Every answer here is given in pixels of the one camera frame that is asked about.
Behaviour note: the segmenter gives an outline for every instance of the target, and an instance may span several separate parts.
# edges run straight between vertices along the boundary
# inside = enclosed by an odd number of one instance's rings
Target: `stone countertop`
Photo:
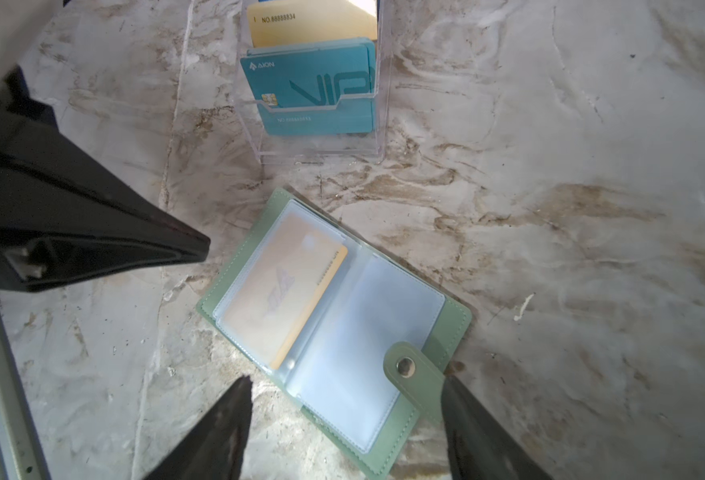
[[[265,167],[230,102],[240,3],[120,1],[72,2],[22,67],[211,249],[0,293],[54,478],[141,478],[243,373],[244,480],[362,477],[194,312],[278,186],[472,307],[449,369],[554,478],[705,478],[705,0],[396,0],[386,159]],[[392,474],[448,478],[441,430]]]

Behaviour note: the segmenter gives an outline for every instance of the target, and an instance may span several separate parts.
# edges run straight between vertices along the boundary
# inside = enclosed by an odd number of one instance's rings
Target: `open wallet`
[[[472,319],[281,188],[196,308],[377,479],[425,410],[386,375],[388,351],[407,342],[442,372]]]

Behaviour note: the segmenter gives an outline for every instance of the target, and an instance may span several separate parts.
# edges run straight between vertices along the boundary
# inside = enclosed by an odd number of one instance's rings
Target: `yellow card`
[[[376,0],[270,0],[249,5],[246,14],[254,47],[377,40]]]
[[[289,213],[221,321],[255,359],[276,370],[346,255],[339,238]]]

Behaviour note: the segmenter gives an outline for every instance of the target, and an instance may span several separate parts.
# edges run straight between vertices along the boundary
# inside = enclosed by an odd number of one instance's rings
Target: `wallet strap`
[[[387,350],[384,360],[387,379],[436,425],[443,421],[441,393],[443,373],[408,342],[397,342]]]

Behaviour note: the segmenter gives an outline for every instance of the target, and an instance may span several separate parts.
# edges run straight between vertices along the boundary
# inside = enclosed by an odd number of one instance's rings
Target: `black plastic part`
[[[443,383],[441,410],[454,480],[551,480],[454,376]]]
[[[201,262],[209,243],[63,137],[21,70],[9,75],[0,92],[0,289]]]
[[[251,427],[251,379],[242,376],[145,480],[237,480]]]

